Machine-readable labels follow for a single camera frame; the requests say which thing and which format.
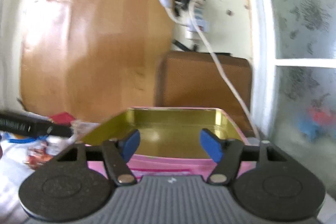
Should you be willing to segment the blue polka dot bow headband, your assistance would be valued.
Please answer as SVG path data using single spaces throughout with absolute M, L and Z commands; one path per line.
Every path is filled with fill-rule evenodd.
M 18 138 L 11 136 L 9 133 L 4 133 L 3 136 L 9 143 L 14 143 L 14 144 L 28 144 L 28 143 L 33 143 L 35 141 L 44 141 L 48 138 L 48 136 L 39 136 L 37 138 L 18 139 Z

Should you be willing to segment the pink macaron biscuit tin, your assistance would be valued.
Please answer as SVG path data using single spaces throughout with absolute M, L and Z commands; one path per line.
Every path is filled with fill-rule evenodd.
M 223 110 L 180 107 L 130 108 L 100 124 L 81 140 L 88 145 L 100 145 L 138 130 L 141 142 L 127 164 L 136 179 L 147 175 L 207 178 L 215 163 L 200 145 L 203 128 L 221 139 L 239 139 L 248 144 L 240 128 Z

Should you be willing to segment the magenta red gift box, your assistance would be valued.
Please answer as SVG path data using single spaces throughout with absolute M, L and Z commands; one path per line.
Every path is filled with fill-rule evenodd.
M 67 112 L 62 112 L 50 116 L 50 120 L 56 124 L 71 126 L 71 123 L 75 120 L 75 117 Z

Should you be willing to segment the wood pattern headboard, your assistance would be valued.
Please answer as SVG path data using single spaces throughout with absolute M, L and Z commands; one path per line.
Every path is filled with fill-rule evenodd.
M 158 0 L 39 0 L 23 35 L 23 106 L 89 122 L 153 106 L 157 67 L 172 37 Z

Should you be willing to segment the frosted glass window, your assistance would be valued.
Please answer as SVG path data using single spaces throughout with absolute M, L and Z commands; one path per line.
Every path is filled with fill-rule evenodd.
M 335 0 L 271 0 L 276 79 L 272 137 L 335 140 Z

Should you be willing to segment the wall socket with adapters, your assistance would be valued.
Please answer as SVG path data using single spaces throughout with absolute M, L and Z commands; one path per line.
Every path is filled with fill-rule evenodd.
M 199 45 L 202 42 L 197 28 L 201 32 L 207 33 L 210 29 L 210 24 L 204 18 L 205 0 L 190 0 L 188 10 L 186 12 L 186 29 L 185 37 L 194 45 Z

